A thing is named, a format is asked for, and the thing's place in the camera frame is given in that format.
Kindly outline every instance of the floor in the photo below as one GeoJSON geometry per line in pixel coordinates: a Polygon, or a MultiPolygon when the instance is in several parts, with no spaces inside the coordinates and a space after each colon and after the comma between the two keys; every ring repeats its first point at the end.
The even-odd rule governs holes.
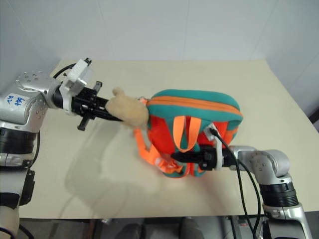
{"type": "MultiPolygon", "coordinates": [[[[306,213],[314,239],[319,239],[319,212],[306,213]]],[[[194,217],[205,239],[233,239],[229,217],[194,217]]],[[[133,218],[112,220],[36,220],[21,219],[36,239],[115,239],[130,223],[144,223],[146,239],[178,239],[181,218],[133,218]]],[[[238,219],[241,238],[251,238],[244,219],[238,219]]],[[[18,239],[27,237],[19,231],[18,239]]]]}

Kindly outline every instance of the orange shoulder strap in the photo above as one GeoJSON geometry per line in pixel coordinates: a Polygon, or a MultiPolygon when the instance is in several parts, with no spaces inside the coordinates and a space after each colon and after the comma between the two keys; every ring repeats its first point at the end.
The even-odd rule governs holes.
{"type": "Polygon", "coordinates": [[[189,133],[188,133],[188,145],[186,149],[183,149],[180,147],[181,139],[183,136],[184,131],[184,125],[185,125],[186,117],[185,116],[176,116],[174,118],[173,123],[173,139],[176,147],[180,150],[180,152],[185,153],[189,150],[191,150],[198,138],[200,125],[201,125],[201,119],[196,117],[190,118],[189,123],[189,133]]]}
{"type": "Polygon", "coordinates": [[[174,162],[168,163],[165,159],[163,159],[153,144],[148,151],[140,128],[134,129],[134,136],[139,148],[139,154],[147,163],[156,166],[162,172],[167,174],[172,174],[174,172],[179,173],[182,170],[183,166],[179,166],[174,162]]]}

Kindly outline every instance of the beige plush toy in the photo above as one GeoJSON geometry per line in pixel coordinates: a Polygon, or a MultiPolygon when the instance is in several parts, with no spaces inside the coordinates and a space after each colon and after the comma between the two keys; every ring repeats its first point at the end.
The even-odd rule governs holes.
{"type": "Polygon", "coordinates": [[[129,126],[145,127],[149,120],[147,107],[141,101],[126,96],[119,87],[112,92],[114,97],[106,103],[106,110],[129,126]]]}

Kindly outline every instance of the black cable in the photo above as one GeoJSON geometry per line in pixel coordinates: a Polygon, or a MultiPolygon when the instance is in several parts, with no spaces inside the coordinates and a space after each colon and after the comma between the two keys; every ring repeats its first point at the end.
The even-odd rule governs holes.
{"type": "Polygon", "coordinates": [[[55,73],[55,75],[53,76],[53,78],[58,78],[59,75],[61,75],[64,71],[68,70],[68,69],[72,69],[73,66],[75,66],[76,63],[70,64],[66,67],[63,67],[61,70],[59,70],[57,73],[55,73]]]}
{"type": "Polygon", "coordinates": [[[38,158],[39,155],[39,151],[40,151],[40,131],[38,132],[38,134],[36,135],[36,151],[35,151],[35,155],[34,155],[34,159],[32,162],[32,165],[35,163],[36,159],[38,158]]]}
{"type": "Polygon", "coordinates": [[[239,162],[239,164],[246,170],[250,180],[252,181],[253,183],[253,186],[254,186],[254,189],[255,189],[255,193],[256,193],[256,196],[257,196],[257,204],[258,204],[258,212],[257,212],[257,216],[256,216],[256,222],[255,222],[255,225],[254,225],[254,231],[253,231],[253,234],[255,235],[256,234],[256,231],[257,231],[257,228],[258,228],[258,225],[259,225],[259,221],[260,221],[260,217],[261,217],[261,203],[260,203],[260,197],[259,197],[259,193],[258,193],[258,189],[257,189],[257,186],[256,186],[256,183],[253,179],[253,176],[251,176],[251,173],[249,172],[249,169],[247,168],[247,166],[240,160],[238,159],[237,160],[239,162]]]}
{"type": "MultiPolygon", "coordinates": [[[[257,215],[248,215],[248,216],[249,216],[249,218],[256,218],[257,217],[257,215]]],[[[265,216],[266,216],[265,214],[261,214],[260,218],[265,217],[265,216]]]]}
{"type": "Polygon", "coordinates": [[[239,189],[240,189],[240,197],[241,197],[241,202],[242,202],[242,205],[243,205],[245,217],[246,217],[247,223],[249,225],[250,231],[253,234],[253,238],[257,239],[256,234],[254,233],[254,228],[251,225],[251,222],[250,222],[250,219],[249,219],[249,216],[248,216],[248,213],[247,213],[246,205],[245,205],[243,185],[242,185],[242,180],[241,180],[241,176],[240,176],[240,170],[239,170],[239,164],[238,164],[237,158],[234,155],[233,151],[229,148],[228,144],[223,140],[223,138],[219,135],[219,133],[215,129],[210,129],[210,132],[222,142],[222,144],[225,146],[225,148],[227,149],[227,151],[230,153],[230,155],[232,156],[232,158],[234,160],[234,163],[236,165],[239,189]]]}
{"type": "Polygon", "coordinates": [[[234,239],[237,239],[237,235],[236,235],[236,231],[235,231],[235,225],[234,225],[234,221],[232,219],[230,219],[230,225],[231,225],[231,230],[233,232],[234,239]]]}
{"type": "Polygon", "coordinates": [[[19,225],[19,229],[29,238],[29,239],[34,239],[34,236],[32,235],[31,232],[21,224],[19,225]]]}
{"type": "Polygon", "coordinates": [[[8,234],[10,236],[10,239],[14,239],[13,234],[9,230],[7,230],[5,228],[0,228],[0,232],[8,234]]]}

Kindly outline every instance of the orange backpack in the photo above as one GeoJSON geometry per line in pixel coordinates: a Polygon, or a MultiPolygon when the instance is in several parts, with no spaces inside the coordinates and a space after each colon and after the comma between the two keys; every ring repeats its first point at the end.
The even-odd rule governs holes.
{"type": "Polygon", "coordinates": [[[147,149],[141,129],[134,129],[140,156],[173,178],[189,173],[198,177],[205,172],[196,163],[174,160],[173,153],[215,146],[204,132],[210,125],[229,144],[243,119],[237,102],[218,92],[165,90],[144,102],[150,113],[147,130],[151,146],[147,149]]]}

